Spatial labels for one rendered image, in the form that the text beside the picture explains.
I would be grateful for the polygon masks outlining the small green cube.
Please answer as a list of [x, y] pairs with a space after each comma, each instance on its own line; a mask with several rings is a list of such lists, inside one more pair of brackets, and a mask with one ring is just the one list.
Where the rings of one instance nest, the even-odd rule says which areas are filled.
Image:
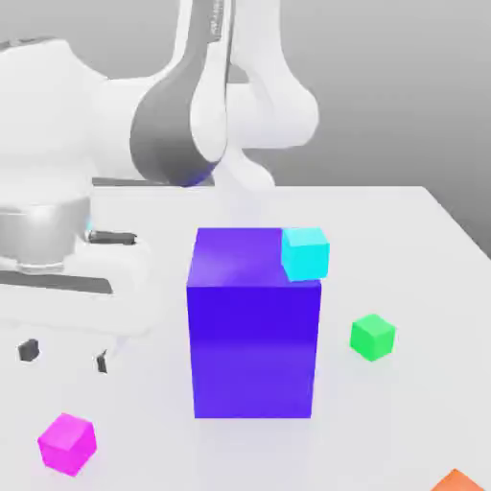
[[396, 327], [376, 314], [363, 316], [352, 323], [350, 347], [368, 361], [390, 354]]

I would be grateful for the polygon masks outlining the small cyan cube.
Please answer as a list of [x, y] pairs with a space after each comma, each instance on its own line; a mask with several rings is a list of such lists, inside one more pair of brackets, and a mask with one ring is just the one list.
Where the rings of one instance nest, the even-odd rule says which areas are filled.
[[282, 229], [281, 264], [291, 282], [320, 280], [328, 275], [330, 243], [319, 227]]

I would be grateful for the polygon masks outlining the large purple box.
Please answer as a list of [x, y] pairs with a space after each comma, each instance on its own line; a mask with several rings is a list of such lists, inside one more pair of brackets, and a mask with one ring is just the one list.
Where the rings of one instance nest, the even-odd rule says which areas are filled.
[[319, 281], [292, 282], [278, 228], [199, 228], [186, 285], [197, 418], [312, 414]]

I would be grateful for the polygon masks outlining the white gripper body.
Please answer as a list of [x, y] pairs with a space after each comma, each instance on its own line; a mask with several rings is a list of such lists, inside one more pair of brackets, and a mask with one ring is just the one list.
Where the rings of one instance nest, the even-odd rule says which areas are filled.
[[116, 267], [106, 272], [28, 274], [0, 267], [0, 329], [35, 326], [131, 337], [148, 323], [151, 274], [145, 267]]

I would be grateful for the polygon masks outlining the small magenta cube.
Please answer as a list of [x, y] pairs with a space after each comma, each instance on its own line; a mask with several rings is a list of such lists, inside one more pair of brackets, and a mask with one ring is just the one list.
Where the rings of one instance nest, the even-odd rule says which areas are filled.
[[75, 477], [97, 451], [92, 422], [61, 413], [37, 439], [46, 467]]

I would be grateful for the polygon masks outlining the small orange cube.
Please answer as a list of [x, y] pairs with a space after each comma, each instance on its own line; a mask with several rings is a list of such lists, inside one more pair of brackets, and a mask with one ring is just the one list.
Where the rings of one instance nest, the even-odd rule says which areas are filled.
[[431, 491], [484, 491], [484, 488], [455, 468], [444, 476]]

